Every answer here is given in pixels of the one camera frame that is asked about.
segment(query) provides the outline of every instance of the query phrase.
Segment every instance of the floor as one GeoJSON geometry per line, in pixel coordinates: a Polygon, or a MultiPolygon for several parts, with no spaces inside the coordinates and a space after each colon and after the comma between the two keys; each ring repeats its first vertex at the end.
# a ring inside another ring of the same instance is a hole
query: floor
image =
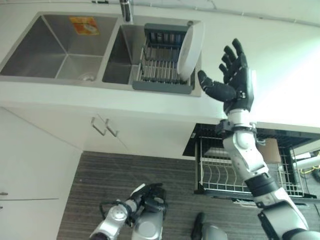
{"type": "MultiPolygon", "coordinates": [[[[201,211],[223,229],[230,240],[267,239],[257,217],[258,209],[193,194],[194,161],[97,152],[84,152],[81,156],[57,239],[87,240],[102,220],[101,201],[125,200],[141,183],[158,182],[163,183],[169,204],[163,223],[164,240],[190,239],[193,221],[201,211]]],[[[318,183],[312,182],[309,189],[318,187],[318,183]]],[[[315,207],[300,210],[310,229],[320,231],[315,207]]],[[[129,239],[131,229],[126,226],[118,240],[129,239]]]]}

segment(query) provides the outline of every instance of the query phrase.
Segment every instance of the sticker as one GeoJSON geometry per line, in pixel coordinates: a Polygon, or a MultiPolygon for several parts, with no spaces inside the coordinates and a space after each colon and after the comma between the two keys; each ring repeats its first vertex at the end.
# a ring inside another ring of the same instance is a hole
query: sticker
{"type": "Polygon", "coordinates": [[[70,16],[71,23],[79,35],[99,35],[97,23],[92,16],[70,16]]]}

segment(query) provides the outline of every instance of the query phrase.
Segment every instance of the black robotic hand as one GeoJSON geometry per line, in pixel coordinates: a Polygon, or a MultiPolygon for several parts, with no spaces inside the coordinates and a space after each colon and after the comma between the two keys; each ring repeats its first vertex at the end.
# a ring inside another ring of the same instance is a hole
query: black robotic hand
{"type": "Polygon", "coordinates": [[[248,68],[246,55],[238,39],[232,41],[237,56],[229,46],[225,46],[222,61],[219,65],[223,73],[223,82],[212,81],[204,71],[198,72],[203,91],[211,98],[224,102],[223,110],[228,114],[234,109],[250,112],[254,101],[251,72],[248,68]]]}
{"type": "Polygon", "coordinates": [[[162,183],[145,185],[132,193],[129,199],[134,200],[138,208],[143,206],[149,212],[164,211],[165,214],[168,205],[166,203],[166,191],[162,188],[162,185],[162,183]]]}

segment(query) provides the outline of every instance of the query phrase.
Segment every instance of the dish rack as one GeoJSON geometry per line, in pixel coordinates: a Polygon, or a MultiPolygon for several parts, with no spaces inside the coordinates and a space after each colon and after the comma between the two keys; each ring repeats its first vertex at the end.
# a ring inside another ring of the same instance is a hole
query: dish rack
{"type": "Polygon", "coordinates": [[[190,94],[195,85],[195,71],[182,80],[177,71],[181,46],[187,26],[146,24],[146,41],[141,48],[135,90],[190,94]]]}
{"type": "MultiPolygon", "coordinates": [[[[200,137],[200,161],[198,183],[204,190],[250,195],[246,183],[235,171],[227,152],[218,137],[200,137]]],[[[279,147],[282,163],[268,164],[269,173],[291,197],[304,197],[305,192],[297,161],[290,161],[290,149],[279,147]]]]}

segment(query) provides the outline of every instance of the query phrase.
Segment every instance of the sink basin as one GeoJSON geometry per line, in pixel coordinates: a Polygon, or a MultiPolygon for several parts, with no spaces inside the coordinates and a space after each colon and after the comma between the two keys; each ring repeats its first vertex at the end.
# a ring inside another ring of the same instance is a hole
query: sink basin
{"type": "Polygon", "coordinates": [[[145,41],[144,26],[121,25],[102,81],[104,83],[131,84],[137,78],[141,51],[145,41]]]}
{"type": "Polygon", "coordinates": [[[0,75],[94,81],[117,18],[81,16],[80,19],[86,18],[93,23],[72,22],[69,15],[39,16],[0,75]],[[87,30],[81,32],[77,25],[87,30]]]}

